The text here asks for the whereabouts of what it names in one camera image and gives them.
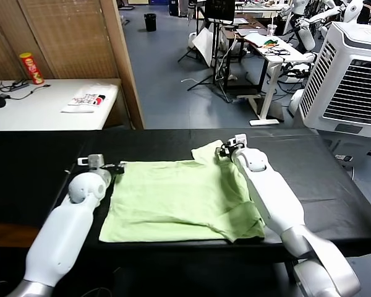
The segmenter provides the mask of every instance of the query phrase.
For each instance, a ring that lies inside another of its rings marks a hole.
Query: wooden partition
[[[0,0],[0,80],[27,77],[23,52],[46,79],[121,78],[132,125],[144,128],[115,0]]]

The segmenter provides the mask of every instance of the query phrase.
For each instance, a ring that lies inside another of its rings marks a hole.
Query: black tablecloth
[[[0,132],[0,223],[41,227],[86,132]]]
[[[319,136],[307,129],[0,132],[0,222],[41,226],[53,205],[60,203],[59,193],[69,180],[64,170],[71,170],[77,156],[103,153],[107,163],[187,160],[192,158],[191,149],[239,133],[246,133],[249,147],[264,151],[283,175],[304,206],[306,224],[313,232],[332,240],[345,256],[371,253],[370,203]],[[99,254],[125,264],[163,258],[177,262],[217,256],[245,261],[289,257],[272,232],[264,241],[243,239],[233,244],[225,240],[101,243],[98,235],[112,190],[95,210],[84,255]]]
[[[320,137],[308,129],[220,129],[163,131],[103,131],[89,143],[83,155],[103,153],[106,162],[175,161],[192,158],[191,150],[235,134],[246,133],[249,147],[264,151],[272,167],[288,182],[305,209],[307,226],[319,236],[332,240],[345,256],[371,253],[371,205],[326,149]],[[144,261],[144,257],[238,254],[250,260],[282,261],[289,254],[277,235],[267,232],[264,241],[242,239],[173,243],[98,242],[108,212],[109,199],[95,211],[95,221],[86,247],[114,252],[123,260]]]

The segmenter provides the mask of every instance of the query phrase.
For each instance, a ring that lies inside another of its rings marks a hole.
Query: white table
[[[12,80],[3,81],[4,85],[11,83]],[[0,131],[99,130],[103,128],[115,102],[121,112],[121,120],[127,125],[122,92],[118,92],[120,83],[119,79],[48,79],[45,81],[45,84],[51,85],[48,88],[41,88],[22,100],[6,99],[7,105],[0,108]],[[88,84],[113,84],[117,88],[93,113],[61,113],[77,90]],[[30,84],[6,94],[21,98],[37,86]]]
[[[265,56],[265,53],[268,51],[268,48],[257,48],[256,46],[253,47],[264,57],[264,59],[269,63],[268,67],[272,68],[272,75],[270,79],[269,89],[267,93],[265,94],[264,102],[261,108],[261,112],[258,113],[257,111],[257,103],[255,102],[255,99],[259,98],[255,95],[251,96],[243,96],[247,97],[249,100],[249,103],[257,115],[258,119],[249,121],[251,126],[263,126],[263,125],[273,125],[273,124],[279,124],[279,121],[277,119],[267,119],[268,110],[270,108],[273,94],[275,92],[276,85],[278,83],[278,77],[280,75],[280,69],[281,65],[284,62],[306,62],[306,58],[303,54],[301,54],[298,50],[293,48],[289,43],[286,43],[282,39],[280,39],[277,36],[273,36],[272,39],[275,39],[278,41],[279,48],[282,48],[284,50],[288,50],[290,52],[289,55],[281,55],[281,56]]]
[[[276,4],[272,6],[244,6],[243,2],[235,2],[235,13],[241,14],[258,14],[258,13],[274,13],[275,15],[282,10],[285,4]]]

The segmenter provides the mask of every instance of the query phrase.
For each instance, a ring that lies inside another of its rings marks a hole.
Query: pringles can
[[[27,71],[29,72],[30,77],[33,80],[33,83],[40,85],[44,82],[44,78],[41,75],[40,70],[38,70],[33,55],[31,53],[22,53],[19,55],[22,59],[23,64],[25,65]]]

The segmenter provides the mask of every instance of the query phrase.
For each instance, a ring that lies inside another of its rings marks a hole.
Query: black trash bin
[[[146,30],[149,32],[156,31],[156,14],[145,14]]]

